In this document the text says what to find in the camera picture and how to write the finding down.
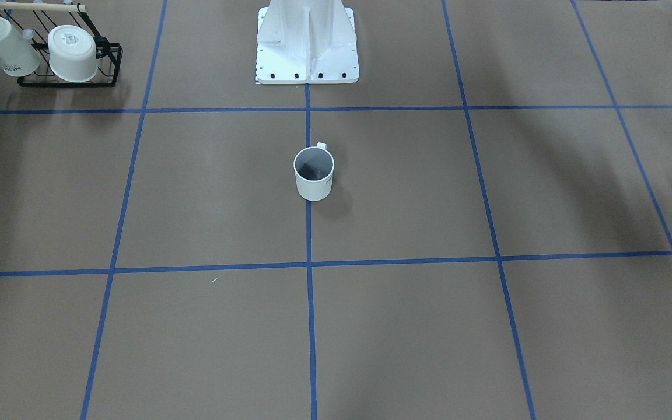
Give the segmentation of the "white pedestal column base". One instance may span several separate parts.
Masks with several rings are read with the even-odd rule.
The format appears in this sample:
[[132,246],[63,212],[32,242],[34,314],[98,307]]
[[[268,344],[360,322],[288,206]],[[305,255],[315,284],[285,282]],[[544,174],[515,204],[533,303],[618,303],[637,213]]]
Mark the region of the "white pedestal column base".
[[254,80],[262,85],[355,83],[355,14],[341,1],[271,1],[257,20]]

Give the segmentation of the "white mug with handle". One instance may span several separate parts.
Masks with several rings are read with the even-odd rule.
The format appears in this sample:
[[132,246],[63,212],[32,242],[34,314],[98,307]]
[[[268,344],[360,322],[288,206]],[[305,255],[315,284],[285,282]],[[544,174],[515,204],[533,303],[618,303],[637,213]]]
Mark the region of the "white mug with handle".
[[305,200],[324,200],[333,189],[335,162],[326,143],[299,151],[293,160],[296,188]]

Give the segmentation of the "white cup rack front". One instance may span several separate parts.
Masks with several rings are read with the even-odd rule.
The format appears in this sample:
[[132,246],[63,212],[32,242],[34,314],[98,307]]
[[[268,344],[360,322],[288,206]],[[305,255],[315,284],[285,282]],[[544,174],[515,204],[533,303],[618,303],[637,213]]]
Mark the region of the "white cup rack front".
[[82,27],[54,27],[48,33],[47,45],[49,67],[60,79],[83,83],[97,74],[96,41]]

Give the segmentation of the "white cup rack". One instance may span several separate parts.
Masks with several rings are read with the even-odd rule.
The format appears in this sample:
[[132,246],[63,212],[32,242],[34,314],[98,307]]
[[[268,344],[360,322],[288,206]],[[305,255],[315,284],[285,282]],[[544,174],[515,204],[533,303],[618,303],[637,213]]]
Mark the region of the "white cup rack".
[[47,45],[49,67],[60,79],[83,83],[97,74],[96,41],[82,27],[54,27],[48,33]]
[[39,69],[40,54],[10,21],[0,17],[0,68],[12,77],[24,77]]

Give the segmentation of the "white cup rack rear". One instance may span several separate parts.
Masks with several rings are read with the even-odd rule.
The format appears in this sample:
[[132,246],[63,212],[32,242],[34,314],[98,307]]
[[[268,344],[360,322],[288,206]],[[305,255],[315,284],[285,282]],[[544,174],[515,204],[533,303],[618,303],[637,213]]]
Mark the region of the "white cup rack rear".
[[12,77],[24,77],[39,69],[40,54],[10,21],[0,17],[0,68]]

